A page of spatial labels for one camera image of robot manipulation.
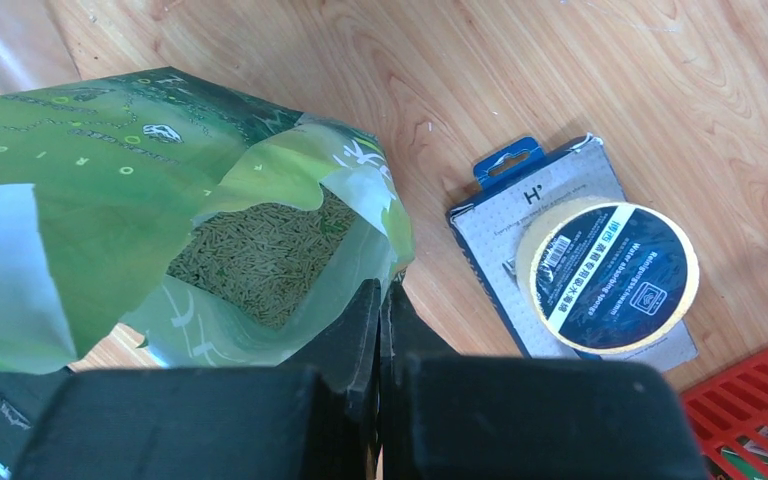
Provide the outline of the green cat litter bag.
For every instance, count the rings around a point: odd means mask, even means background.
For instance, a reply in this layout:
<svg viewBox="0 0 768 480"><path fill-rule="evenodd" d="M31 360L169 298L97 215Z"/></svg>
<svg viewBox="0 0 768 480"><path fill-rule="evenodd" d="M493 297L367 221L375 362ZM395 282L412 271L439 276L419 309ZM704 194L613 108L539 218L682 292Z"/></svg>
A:
<svg viewBox="0 0 768 480"><path fill-rule="evenodd" d="M0 95L0 371L118 325L169 366L276 365L415 242L372 134L171 67Z"/></svg>

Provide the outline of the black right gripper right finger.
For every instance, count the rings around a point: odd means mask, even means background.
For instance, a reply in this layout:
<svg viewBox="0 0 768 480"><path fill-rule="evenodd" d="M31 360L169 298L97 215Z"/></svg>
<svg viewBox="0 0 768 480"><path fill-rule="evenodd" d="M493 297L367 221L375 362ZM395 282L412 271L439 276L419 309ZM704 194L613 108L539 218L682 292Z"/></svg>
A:
<svg viewBox="0 0 768 480"><path fill-rule="evenodd" d="M457 353L392 285L381 321L388 479L703 479L677 395L635 362Z"/></svg>

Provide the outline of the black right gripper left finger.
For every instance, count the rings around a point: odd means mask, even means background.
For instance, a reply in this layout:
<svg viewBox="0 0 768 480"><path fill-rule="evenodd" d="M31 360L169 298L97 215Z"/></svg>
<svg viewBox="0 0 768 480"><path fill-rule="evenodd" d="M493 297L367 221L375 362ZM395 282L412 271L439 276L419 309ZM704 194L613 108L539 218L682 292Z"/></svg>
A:
<svg viewBox="0 0 768 480"><path fill-rule="evenodd" d="M93 370L56 392L15 479L371 479L381 286L275 367Z"/></svg>

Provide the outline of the clear plastic scoop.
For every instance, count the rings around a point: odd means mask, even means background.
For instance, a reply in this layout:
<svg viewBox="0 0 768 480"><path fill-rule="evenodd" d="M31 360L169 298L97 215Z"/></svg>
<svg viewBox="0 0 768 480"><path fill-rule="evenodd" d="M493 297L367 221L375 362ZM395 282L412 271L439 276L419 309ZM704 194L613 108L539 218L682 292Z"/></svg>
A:
<svg viewBox="0 0 768 480"><path fill-rule="evenodd" d="M0 1L0 92L81 80L49 1Z"/></svg>

